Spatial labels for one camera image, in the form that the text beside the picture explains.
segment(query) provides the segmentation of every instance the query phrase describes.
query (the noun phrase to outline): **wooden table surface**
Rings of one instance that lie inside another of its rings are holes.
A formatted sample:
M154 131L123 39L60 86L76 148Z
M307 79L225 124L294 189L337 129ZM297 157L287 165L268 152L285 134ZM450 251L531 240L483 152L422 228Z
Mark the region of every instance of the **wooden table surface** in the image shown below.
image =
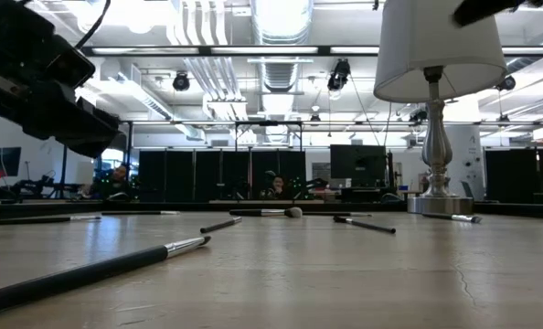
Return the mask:
M543 328L543 220L244 218L207 247L0 313L0 328ZM0 227L0 287L198 236L223 213Z

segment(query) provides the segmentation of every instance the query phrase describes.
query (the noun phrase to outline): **lamp stem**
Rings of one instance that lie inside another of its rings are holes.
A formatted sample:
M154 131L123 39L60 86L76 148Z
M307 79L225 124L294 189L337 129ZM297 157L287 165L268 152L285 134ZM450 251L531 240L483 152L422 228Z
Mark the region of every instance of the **lamp stem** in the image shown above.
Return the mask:
M422 196L451 197L455 195L448 191L446 165L453 159L453 150L444 130L442 112L445 104L440 100L438 81L430 82L430 96L431 100L426 103L428 128L421 156L424 163L430 167L431 175L428 177L430 186Z

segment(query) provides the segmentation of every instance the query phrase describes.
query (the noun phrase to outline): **white lampshade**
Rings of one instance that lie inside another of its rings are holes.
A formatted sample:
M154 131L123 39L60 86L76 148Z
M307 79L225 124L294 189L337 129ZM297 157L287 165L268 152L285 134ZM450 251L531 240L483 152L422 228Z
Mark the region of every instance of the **white lampshade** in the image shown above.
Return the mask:
M458 28L451 14L462 0L388 0L383 9L375 96L383 101L430 99L423 69L444 66L443 100L497 85L507 72L494 17Z

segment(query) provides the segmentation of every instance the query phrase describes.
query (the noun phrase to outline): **silver lamp base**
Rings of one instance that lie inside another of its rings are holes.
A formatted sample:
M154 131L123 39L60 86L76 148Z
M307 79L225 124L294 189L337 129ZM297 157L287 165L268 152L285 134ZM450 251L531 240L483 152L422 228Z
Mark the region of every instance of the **silver lamp base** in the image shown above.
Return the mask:
M470 197L411 197L408 199L411 214L472 215L473 199Z

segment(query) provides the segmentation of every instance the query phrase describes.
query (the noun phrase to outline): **table lamp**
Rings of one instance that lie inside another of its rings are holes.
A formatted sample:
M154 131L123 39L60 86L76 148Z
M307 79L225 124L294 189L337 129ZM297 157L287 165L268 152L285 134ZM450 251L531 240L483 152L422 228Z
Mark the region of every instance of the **table lamp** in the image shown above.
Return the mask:
M422 159L430 186L408 201L412 213L472 214L473 200L448 191L453 151L442 123L444 100L497 85L506 62L494 17L468 27L452 23L462 0L388 0L383 8L374 94L383 101L426 102L428 129Z

